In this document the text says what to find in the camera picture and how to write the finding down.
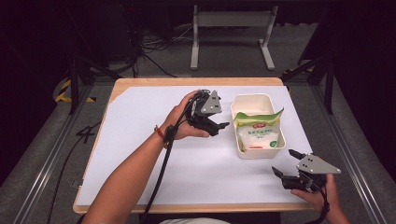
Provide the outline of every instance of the table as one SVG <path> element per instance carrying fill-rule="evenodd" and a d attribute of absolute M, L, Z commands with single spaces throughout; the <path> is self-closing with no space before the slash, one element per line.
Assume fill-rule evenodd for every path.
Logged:
<path fill-rule="evenodd" d="M 284 116 L 282 117 L 282 119 L 284 119 L 285 122 L 281 122 L 281 128 L 285 136 L 286 142 L 287 144 L 289 144 L 289 147 L 294 147 L 294 149 L 299 150 L 300 152 L 312 152 L 312 149 L 310 148 L 304 134 L 303 127 L 301 126 L 294 106 L 292 105 L 289 93 L 287 92 L 286 87 L 283 86 L 279 78 L 225 77 L 119 79 L 116 82 L 114 90 L 110 96 L 104 122 L 100 127 L 98 137 L 96 138 L 92 154 L 88 162 L 89 165 L 87 166 L 87 170 L 84 175 L 84 183 L 79 189 L 77 198 L 75 200 L 75 212 L 80 214 L 87 212 L 90 206 L 90 202 L 96 195 L 95 191 L 99 190 L 102 184 L 101 181 L 104 181 L 106 179 L 106 175 L 109 175 L 112 169 L 114 169 L 118 165 L 117 162 L 121 162 L 127 155 L 129 155 L 129 153 L 132 152 L 134 148 L 132 145 L 137 146 L 141 142 L 141 138 L 137 138 L 138 140 L 131 140 L 130 142 L 126 143 L 127 145 L 124 146 L 128 146 L 128 148 L 131 150 L 127 149 L 126 152 L 122 152 L 121 155 L 118 154 L 118 150 L 122 150 L 122 148 L 117 147 L 114 144 L 117 144 L 119 141 L 121 141 L 120 139 L 125 136 L 125 138 L 128 139 L 134 138 L 134 135 L 128 132 L 136 131 L 136 129 L 132 128 L 129 131 L 126 130 L 132 125 L 126 125 L 127 127 L 124 128 L 118 126 L 117 130 L 107 129 L 109 127 L 108 125 L 110 125 L 111 122 L 116 122 L 111 121 L 114 119 L 114 111 L 118 111 L 117 113 L 119 113 L 115 116 L 116 118 L 122 118 L 123 116 L 126 116 L 125 118 L 133 118 L 138 117 L 138 115 L 137 113 L 135 113 L 134 116 L 131 114 L 131 111 L 136 111 L 136 109 L 132 108 L 131 111 L 125 111 L 115 106 L 119 104 L 125 104 L 125 102 L 126 104 L 129 104 L 128 102 L 134 100 L 133 105 L 136 108 L 147 107 L 148 113 L 142 114 L 141 117 L 137 118 L 137 122 L 141 119 L 149 117 L 149 119 L 145 119 L 147 121 L 147 125 L 141 127 L 139 126 L 140 128 L 138 130 L 139 133 L 144 133 L 145 136 L 148 136 L 152 133 L 151 126 L 155 125 L 154 122 L 162 121 L 164 118 L 161 116 L 166 116 L 170 108 L 173 107 L 173 105 L 178 104 L 182 97 L 169 97 L 169 94 L 181 90 L 180 93 L 184 95 L 185 93 L 188 93 L 188 90 L 191 88 L 195 90 L 198 84 L 200 85 L 200 87 L 219 90 L 219 96 L 221 97 L 220 103 L 223 112 L 221 114 L 217 114 L 211 117 L 215 122 L 220 121 L 215 120 L 215 117 L 216 119 L 226 119 L 226 117 L 230 117 L 231 109 L 229 108 L 229 106 L 231 104 L 231 100 L 233 99 L 233 96 L 230 94 L 230 92 L 237 93 L 242 91 L 248 93 L 248 90 L 265 90 L 270 96 L 271 92 L 283 92 L 281 94 L 272 94 L 272 100 L 275 110 L 278 110 L 281 106 L 285 107 L 285 112 L 282 115 Z M 157 94 L 157 90 L 162 90 L 162 92 L 165 92 L 165 94 L 163 95 L 165 96 L 165 98 L 169 98 L 169 103 L 165 102 L 161 105 L 161 102 L 156 102 L 154 97 L 149 97 L 150 101 L 156 103 L 150 104 L 149 101 L 146 100 L 147 98 L 145 98 L 144 94 L 140 95 L 141 97 L 136 97 L 135 99 L 132 99 L 132 97 L 128 95 L 130 91 L 133 91 L 134 94 L 136 94 L 137 92 L 153 92 L 156 94 L 153 94 L 152 96 L 156 96 L 156 98 L 159 98 L 160 101 L 162 101 L 163 96 Z M 277 99 L 284 99 L 285 102 L 279 102 Z M 161 114 L 161 116 L 159 117 L 149 114 L 149 111 L 153 111 L 152 108 L 157 108 L 157 104 L 161 105 L 161 111 L 159 113 Z M 128 123 L 128 121 L 122 120 L 117 125 L 125 125 L 125 123 Z M 110 142 L 106 143 L 104 138 L 109 137 L 108 132 L 111 132 L 111 136 L 116 139 L 110 139 Z M 297 164 L 298 161 L 292 158 L 286 149 L 282 149 L 281 151 L 279 151 L 279 153 L 273 159 L 242 160 L 237 157 L 236 149 L 233 148 L 236 146 L 236 142 L 234 140 L 235 139 L 233 129 L 226 128 L 225 130 L 220 130 L 219 135 L 213 138 L 190 138 L 186 141 L 176 141 L 174 143 L 174 148 L 168 162 L 163 183 L 160 187 L 160 191 L 157 194 L 154 204 L 151 206 L 150 212 L 224 213 L 256 211 L 269 212 L 311 209 L 311 206 L 308 203 L 291 195 L 288 190 L 283 189 L 280 179 L 272 174 L 270 168 L 271 165 L 274 165 L 276 168 L 279 168 L 282 171 L 286 171 L 285 174 L 290 174 L 293 171 L 295 171 L 295 174 L 297 174 L 295 164 Z M 216 153 L 213 153 L 214 143 L 218 145 L 216 146 Z M 111 150 L 111 153 L 109 153 L 108 148 L 104 147 L 106 144 L 110 144 L 111 148 L 113 148 L 113 150 Z M 208 155 L 207 153 L 212 153 L 210 154 L 212 156 L 203 158 L 203 155 Z M 102 154 L 102 157 L 105 156 L 106 159 L 104 161 L 103 159 L 100 159 L 100 156 L 98 156 L 100 154 Z M 221 156 L 221 160 L 216 159 L 218 155 Z M 162 165 L 162 158 L 163 157 L 160 155 L 156 167 L 157 165 Z M 200 164 L 204 161 L 206 166 L 199 167 L 198 171 L 197 169 L 192 171 L 189 171 L 187 169 L 189 167 L 196 168 L 197 166 L 200 166 Z M 98 166 L 100 167 L 100 172 L 93 171 L 95 169 L 95 164 L 96 168 Z M 154 171 L 151 175 L 153 178 L 152 180 L 150 178 L 150 181 L 148 182 L 148 192 L 144 192 L 142 198 L 140 199 L 141 201 L 139 201 L 138 205 L 132 211 L 133 213 L 142 213 L 144 211 L 144 202 L 145 200 L 146 202 L 149 200 L 149 196 L 151 195 L 153 186 L 155 185 L 155 181 L 157 178 L 156 174 L 157 171 L 156 168 L 154 168 Z M 194 175 L 194 178 L 189 179 L 188 177 L 186 177 L 192 175 Z M 205 179 L 206 176 L 209 176 L 211 180 L 207 181 L 207 179 Z M 230 192 L 233 192 L 233 194 L 230 195 L 231 197 L 227 197 L 225 194 L 230 194 Z M 206 196 L 210 196 L 213 199 L 206 199 Z"/>

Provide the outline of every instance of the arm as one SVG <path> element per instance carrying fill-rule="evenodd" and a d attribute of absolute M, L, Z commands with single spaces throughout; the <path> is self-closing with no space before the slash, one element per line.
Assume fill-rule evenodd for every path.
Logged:
<path fill-rule="evenodd" d="M 344 214 L 340 205 L 340 201 L 338 198 L 338 189 L 335 184 L 334 175 L 327 175 L 326 191 L 327 200 L 330 204 L 330 211 L 327 214 L 326 219 L 331 224 L 349 223 L 349 220 L 347 219 L 347 216 Z M 324 201 L 323 197 L 319 192 L 308 193 L 302 190 L 292 189 L 291 193 L 311 203 L 314 206 L 315 210 L 321 212 Z"/>
<path fill-rule="evenodd" d="M 179 105 L 169 113 L 160 130 L 175 124 L 195 91 L 186 95 Z M 187 136 L 208 137 L 205 131 L 192 128 L 183 122 L 178 128 L 176 140 Z M 125 161 L 108 177 L 99 190 L 83 223 L 125 223 L 127 217 L 140 199 L 161 151 L 163 140 L 152 133 Z"/>

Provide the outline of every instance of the gray floor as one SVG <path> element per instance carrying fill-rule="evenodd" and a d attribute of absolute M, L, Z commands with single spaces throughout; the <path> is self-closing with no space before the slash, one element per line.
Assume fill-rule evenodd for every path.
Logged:
<path fill-rule="evenodd" d="M 239 35 L 225 30 L 201 32 L 197 71 L 190 70 L 190 40 L 179 42 L 163 51 L 151 52 L 149 57 L 167 72 L 178 77 L 280 77 L 284 70 L 297 65 L 296 62 L 315 28 L 315 25 L 275 27 L 269 49 L 276 70 L 271 72 L 266 69 L 257 44 L 262 32 L 257 29 L 247 29 Z M 139 59 L 138 67 L 139 77 L 167 77 L 148 60 Z M 131 77 L 132 72 L 122 75 Z M 337 176 L 337 183 L 342 206 L 351 222 L 396 223 L 396 214 L 393 213 L 393 205 L 396 204 L 395 183 L 365 139 L 343 94 L 335 85 L 332 104 L 334 114 L 329 116 L 323 110 L 320 99 L 323 83 L 319 87 L 309 87 L 304 82 L 305 77 L 302 74 L 285 84 L 290 86 L 291 99 L 314 152 L 344 171 Z M 61 169 L 71 148 L 79 139 L 76 133 L 102 119 L 113 85 L 114 82 L 102 77 L 89 88 L 89 95 L 96 97 L 97 101 L 84 103 L 73 117 L 75 122 L 64 140 L 58 162 L 44 180 L 42 192 L 38 192 L 30 209 L 27 209 L 29 213 L 23 218 L 24 213 L 19 212 L 26 208 L 24 201 L 31 195 L 30 190 L 40 170 L 54 146 L 59 143 L 58 136 L 64 131 L 64 125 L 71 119 L 68 116 L 70 104 L 58 103 L 32 145 L 0 188 L 0 223 L 12 223 L 14 220 L 18 220 L 17 223 L 21 220 L 24 223 L 47 222 Z M 335 127 L 339 129 L 334 130 L 332 121 L 335 121 Z M 78 192 L 76 186 L 83 176 L 93 142 L 94 137 L 90 137 L 86 144 L 79 142 L 67 160 L 50 223 L 76 223 L 78 220 L 79 215 L 74 213 L 72 205 Z M 352 155 L 351 158 L 345 156 L 348 153 Z M 313 211 L 281 213 L 282 223 L 305 223 L 317 217 L 318 214 Z M 131 216 L 130 223 L 137 223 L 136 216 Z"/>

